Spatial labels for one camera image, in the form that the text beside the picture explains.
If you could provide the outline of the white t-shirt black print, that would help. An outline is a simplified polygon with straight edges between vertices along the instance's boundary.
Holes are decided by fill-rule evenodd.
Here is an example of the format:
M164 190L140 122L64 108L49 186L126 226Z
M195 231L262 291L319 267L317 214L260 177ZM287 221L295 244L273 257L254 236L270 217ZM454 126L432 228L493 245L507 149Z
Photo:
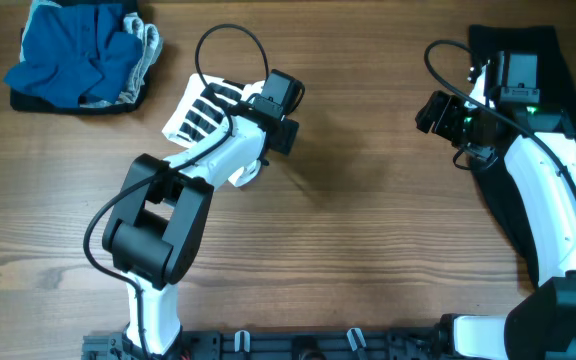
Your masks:
M222 139L228 131L228 120L218 104L235 105L259 94L263 85L262 81L240 85L219 77L201 79L197 74L191 75L175 112L162 129L169 141L184 150L165 160L172 167L179 166ZM195 164L182 169L182 174L201 177L214 188L225 182L242 187L259 174L266 133L242 116L234 116L232 120L232 136Z

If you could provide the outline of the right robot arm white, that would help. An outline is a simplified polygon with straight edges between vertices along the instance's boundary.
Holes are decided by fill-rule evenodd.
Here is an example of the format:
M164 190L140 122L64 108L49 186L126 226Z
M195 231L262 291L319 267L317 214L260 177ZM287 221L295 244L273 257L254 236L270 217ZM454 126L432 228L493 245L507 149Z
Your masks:
M446 315L434 351L479 359L576 359L576 139L566 108L531 95L464 99L434 92L417 128L447 139L470 170L500 169L501 208L527 225L534 292L506 315Z

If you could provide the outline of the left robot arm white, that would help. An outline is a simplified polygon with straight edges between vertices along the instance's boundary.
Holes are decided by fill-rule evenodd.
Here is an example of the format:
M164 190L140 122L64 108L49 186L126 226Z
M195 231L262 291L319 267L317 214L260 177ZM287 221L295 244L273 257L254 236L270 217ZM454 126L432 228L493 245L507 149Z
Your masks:
M289 154L299 129L288 117L294 109L259 95L228 105L221 124L186 151L135 159L120 193L100 209L109 217L102 246L110 274L129 290L123 358L182 356L178 284L197 256L214 192L252 180L267 151Z

